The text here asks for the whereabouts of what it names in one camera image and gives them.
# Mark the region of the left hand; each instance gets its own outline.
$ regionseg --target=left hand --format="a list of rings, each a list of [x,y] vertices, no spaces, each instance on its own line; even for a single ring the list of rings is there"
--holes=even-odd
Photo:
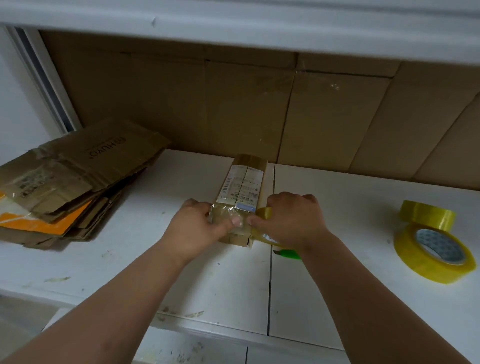
[[[233,218],[217,225],[210,224],[207,220],[210,207],[208,202],[198,202],[192,198],[185,201],[159,241],[184,265],[240,223],[240,218]]]

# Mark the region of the right hand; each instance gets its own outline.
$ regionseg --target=right hand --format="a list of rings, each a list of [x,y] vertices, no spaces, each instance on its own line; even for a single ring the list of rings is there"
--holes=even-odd
[[[285,248],[301,252],[329,234],[318,201],[311,194],[273,194],[268,197],[267,206],[272,208],[270,219],[249,216],[247,222]]]

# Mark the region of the tape roll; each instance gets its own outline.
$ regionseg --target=tape roll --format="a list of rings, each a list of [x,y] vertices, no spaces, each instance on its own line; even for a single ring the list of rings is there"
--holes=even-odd
[[[434,282],[449,284],[476,268],[470,250],[452,234],[410,224],[395,237],[395,250],[414,272]]]
[[[272,208],[271,207],[262,207],[262,208],[259,208],[257,209],[257,211],[255,212],[255,215],[261,217],[262,219],[264,220],[267,220],[269,218],[272,217]],[[255,228],[252,228],[252,237],[255,239],[255,240],[260,240],[261,242],[264,242],[264,243],[267,243],[267,244],[270,244],[270,245],[274,245],[274,246],[280,246],[281,245],[279,243],[277,243],[274,239],[272,239],[271,237],[269,237],[267,234],[263,234],[261,233],[260,231],[258,231],[257,229]]]
[[[436,206],[415,201],[403,201],[400,219],[430,228],[450,231],[455,222],[456,213]]]

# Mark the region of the cardboard panel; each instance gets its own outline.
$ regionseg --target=cardboard panel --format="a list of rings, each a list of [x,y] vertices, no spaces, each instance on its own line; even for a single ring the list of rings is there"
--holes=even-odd
[[[212,154],[276,161],[294,70],[207,62]]]
[[[41,35],[50,52],[74,48],[116,53],[156,54],[199,60],[203,60],[205,57],[204,45],[196,43],[46,30],[42,31]]]
[[[480,97],[465,109],[414,180],[463,188],[480,188]]]
[[[50,55],[84,126],[138,118],[130,55],[68,48]]]
[[[294,69],[297,54],[294,52],[241,48],[228,46],[205,46],[206,58],[210,61]]]
[[[350,172],[409,179],[480,90],[480,69],[404,63]]]
[[[347,171],[389,82],[297,73],[278,162]]]
[[[300,53],[297,70],[393,77],[399,65],[397,60]]]
[[[139,124],[160,132],[174,148],[207,153],[204,62],[133,56],[133,63]]]

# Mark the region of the stack of flattened cardboard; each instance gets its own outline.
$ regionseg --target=stack of flattened cardboard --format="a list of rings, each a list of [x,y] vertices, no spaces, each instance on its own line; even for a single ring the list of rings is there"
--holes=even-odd
[[[124,189],[169,141],[127,120],[105,120],[0,167],[0,241],[49,248],[93,237]]]

